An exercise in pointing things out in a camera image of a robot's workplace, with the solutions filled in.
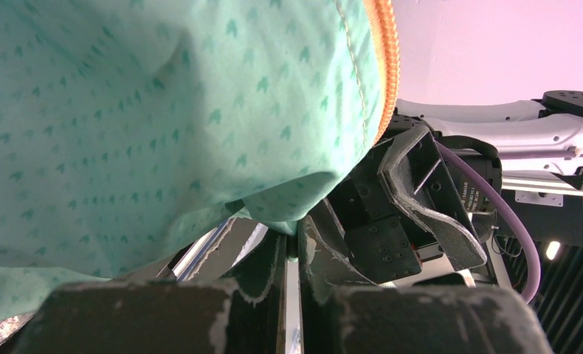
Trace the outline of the orange and mint hooded jacket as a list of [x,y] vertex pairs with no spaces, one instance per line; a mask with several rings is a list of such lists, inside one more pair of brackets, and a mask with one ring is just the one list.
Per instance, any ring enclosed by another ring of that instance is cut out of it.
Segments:
[[293,234],[398,89],[390,1],[0,1],[0,321],[232,216]]

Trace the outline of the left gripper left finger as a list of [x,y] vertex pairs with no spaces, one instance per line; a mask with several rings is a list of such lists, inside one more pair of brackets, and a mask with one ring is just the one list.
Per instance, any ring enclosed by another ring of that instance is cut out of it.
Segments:
[[286,237],[267,232],[208,282],[88,282],[54,291],[14,353],[276,353],[284,348]]

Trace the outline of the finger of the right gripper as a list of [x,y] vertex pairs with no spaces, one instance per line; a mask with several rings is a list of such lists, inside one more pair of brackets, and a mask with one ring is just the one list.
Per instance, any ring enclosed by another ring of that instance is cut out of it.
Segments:
[[359,274],[351,262],[342,224],[328,200],[316,206],[316,270],[323,274]]
[[437,240],[456,271],[484,265],[486,253],[430,130],[412,128],[389,143],[377,171],[389,202]]

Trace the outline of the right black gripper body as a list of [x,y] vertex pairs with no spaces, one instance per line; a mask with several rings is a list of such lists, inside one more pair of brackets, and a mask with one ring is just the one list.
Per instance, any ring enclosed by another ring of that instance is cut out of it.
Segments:
[[389,202],[378,180],[378,167],[390,139],[409,129],[389,133],[374,145],[328,195],[328,202],[345,230],[344,240],[351,251],[352,264],[375,283],[421,273],[422,249],[438,246],[445,255],[431,234],[421,231]]

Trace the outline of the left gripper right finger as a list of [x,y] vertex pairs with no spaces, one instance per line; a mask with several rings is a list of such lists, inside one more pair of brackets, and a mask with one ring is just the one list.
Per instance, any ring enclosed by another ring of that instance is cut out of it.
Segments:
[[298,226],[305,353],[550,353],[534,312],[492,286],[382,288],[321,223]]

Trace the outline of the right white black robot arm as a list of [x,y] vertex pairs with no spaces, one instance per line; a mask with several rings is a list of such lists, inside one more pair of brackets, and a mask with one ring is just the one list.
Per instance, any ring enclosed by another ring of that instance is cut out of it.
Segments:
[[399,100],[377,146],[311,213],[353,278],[410,284],[486,263],[506,204],[583,196],[583,91],[500,105]]

